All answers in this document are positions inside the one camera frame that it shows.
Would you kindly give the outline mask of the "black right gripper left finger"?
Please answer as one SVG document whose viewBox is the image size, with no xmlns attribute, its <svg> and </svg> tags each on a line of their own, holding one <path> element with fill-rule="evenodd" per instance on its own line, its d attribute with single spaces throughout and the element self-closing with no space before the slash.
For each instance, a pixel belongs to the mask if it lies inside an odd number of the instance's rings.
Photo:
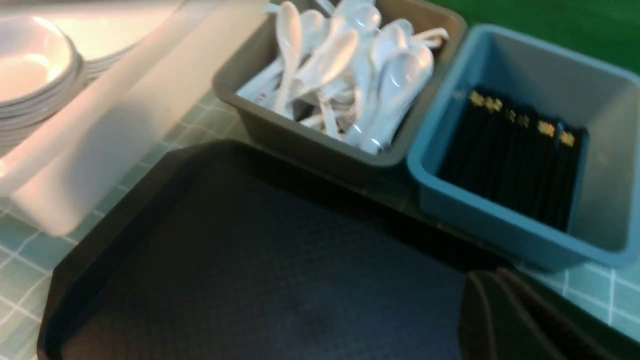
<svg viewBox="0 0 640 360">
<path fill-rule="evenodd" d="M 466 275 L 459 318 L 464 360 L 566 360 L 521 301 L 489 271 Z"/>
</svg>

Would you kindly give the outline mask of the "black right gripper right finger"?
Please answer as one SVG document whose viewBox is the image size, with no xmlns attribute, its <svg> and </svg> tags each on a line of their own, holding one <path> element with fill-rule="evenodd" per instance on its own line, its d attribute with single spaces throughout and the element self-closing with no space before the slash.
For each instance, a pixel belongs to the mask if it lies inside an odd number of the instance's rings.
<svg viewBox="0 0 640 360">
<path fill-rule="evenodd" d="M 499 268 L 498 278 L 514 292 L 546 337 L 569 360 L 638 360 L 639 342 L 574 305 L 532 276 Z"/>
</svg>

